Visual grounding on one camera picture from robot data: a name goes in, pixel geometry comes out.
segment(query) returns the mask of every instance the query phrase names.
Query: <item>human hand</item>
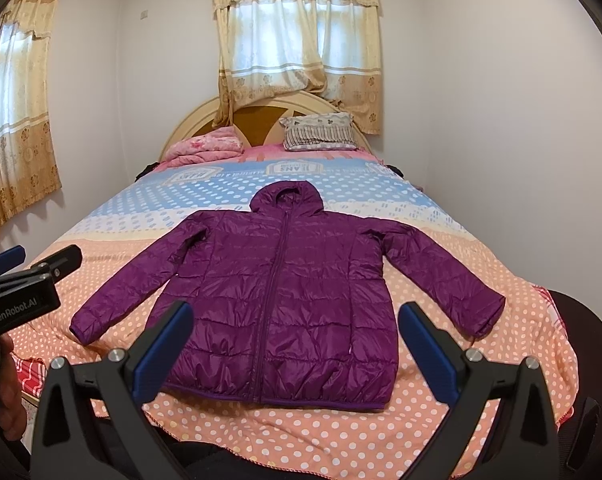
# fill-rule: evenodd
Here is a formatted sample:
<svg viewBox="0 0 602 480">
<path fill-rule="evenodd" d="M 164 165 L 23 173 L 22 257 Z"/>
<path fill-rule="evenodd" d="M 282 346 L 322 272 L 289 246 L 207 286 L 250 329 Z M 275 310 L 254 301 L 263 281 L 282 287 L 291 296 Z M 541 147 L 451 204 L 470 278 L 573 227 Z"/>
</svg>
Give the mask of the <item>human hand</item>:
<svg viewBox="0 0 602 480">
<path fill-rule="evenodd" d="M 17 366 L 12 359 L 14 341 L 3 334 L 1 343 L 0 370 L 0 427 L 5 438 L 10 441 L 20 440 L 28 425 L 28 414 L 21 403 L 20 381 Z"/>
</svg>

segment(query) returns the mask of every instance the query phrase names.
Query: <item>bedsheet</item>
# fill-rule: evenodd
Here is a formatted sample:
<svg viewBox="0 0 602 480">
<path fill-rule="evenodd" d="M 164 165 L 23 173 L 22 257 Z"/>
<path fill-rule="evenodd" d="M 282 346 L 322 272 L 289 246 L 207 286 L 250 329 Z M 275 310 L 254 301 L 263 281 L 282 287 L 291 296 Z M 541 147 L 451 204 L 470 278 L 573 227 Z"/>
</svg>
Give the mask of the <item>bedsheet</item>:
<svg viewBox="0 0 602 480">
<path fill-rule="evenodd" d="M 25 370 L 21 375 L 27 379 L 24 388 L 40 394 L 44 366 L 57 355 L 77 364 L 94 361 L 112 348 L 128 348 L 142 332 L 161 289 L 88 348 L 69 332 L 72 316 L 114 272 L 194 210 L 248 210 L 256 191 L 278 180 L 308 180 L 327 210 L 412 224 L 445 247 L 507 298 L 494 330 L 482 340 L 463 339 L 430 298 L 385 263 L 395 309 L 417 301 L 463 348 L 475 346 L 493 360 L 518 364 L 524 356 L 535 355 L 546 375 L 556 421 L 571 414 L 578 389 L 576 356 L 547 291 L 514 276 L 428 196 L 361 152 L 311 152 L 291 158 L 265 148 L 251 150 L 221 163 L 151 173 L 113 197 L 44 253 L 76 243 L 84 259 L 81 269 L 60 283 L 61 308 L 12 332 L 19 367 Z M 291 410 L 167 392 L 143 411 L 180 440 L 217 444 L 273 468 L 327 478 L 398 478 L 447 410 L 433 399 L 403 342 L 399 359 L 392 400 L 378 413 Z M 107 416 L 102 402 L 93 405 L 97 415 Z M 497 406 L 497 401 L 486 404 L 457 476 L 475 463 Z"/>
</svg>

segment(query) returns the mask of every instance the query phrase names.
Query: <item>pillow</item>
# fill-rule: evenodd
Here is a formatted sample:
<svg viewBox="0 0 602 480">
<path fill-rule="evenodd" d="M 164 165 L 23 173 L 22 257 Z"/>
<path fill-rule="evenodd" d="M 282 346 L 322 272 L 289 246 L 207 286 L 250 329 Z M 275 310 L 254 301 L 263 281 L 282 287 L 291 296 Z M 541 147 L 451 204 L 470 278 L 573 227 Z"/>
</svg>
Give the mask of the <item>pillow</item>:
<svg viewBox="0 0 602 480">
<path fill-rule="evenodd" d="M 286 127 L 283 147 L 289 152 L 356 150 L 352 116 L 346 112 L 279 119 Z"/>
</svg>

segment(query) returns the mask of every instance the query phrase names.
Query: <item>curtain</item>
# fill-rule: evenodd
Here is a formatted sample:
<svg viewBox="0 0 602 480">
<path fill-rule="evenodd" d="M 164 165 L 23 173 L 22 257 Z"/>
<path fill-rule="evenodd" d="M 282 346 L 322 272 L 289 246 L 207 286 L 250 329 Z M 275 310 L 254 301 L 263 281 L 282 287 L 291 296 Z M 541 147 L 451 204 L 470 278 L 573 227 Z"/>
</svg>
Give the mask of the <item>curtain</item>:
<svg viewBox="0 0 602 480">
<path fill-rule="evenodd" d="M 0 15 L 0 227 L 61 188 L 47 113 L 57 0 L 11 0 Z"/>
<path fill-rule="evenodd" d="M 306 90 L 380 134 L 379 0 L 213 0 L 219 29 L 215 124 L 266 97 Z"/>
</svg>

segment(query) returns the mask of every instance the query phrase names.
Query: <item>wooden headboard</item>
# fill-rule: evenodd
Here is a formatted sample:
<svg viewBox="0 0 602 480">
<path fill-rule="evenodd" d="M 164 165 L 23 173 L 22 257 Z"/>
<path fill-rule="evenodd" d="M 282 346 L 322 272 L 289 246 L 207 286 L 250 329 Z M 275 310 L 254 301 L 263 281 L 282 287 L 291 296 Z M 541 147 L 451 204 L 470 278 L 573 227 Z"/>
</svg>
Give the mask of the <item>wooden headboard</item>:
<svg viewBox="0 0 602 480">
<path fill-rule="evenodd" d="M 212 120 L 218 109 L 219 98 L 216 97 L 202 104 L 188 115 L 165 143 L 161 150 L 161 159 L 163 153 L 175 142 L 211 132 Z M 281 117 L 329 114 L 332 112 L 338 112 L 338 110 L 328 101 L 324 101 L 308 92 L 295 92 L 294 94 L 258 101 L 245 108 L 240 108 L 234 114 L 235 130 L 246 148 L 278 144 L 283 142 L 283 127 L 279 124 Z M 355 140 L 360 149 L 372 153 L 366 137 L 356 128 Z"/>
</svg>

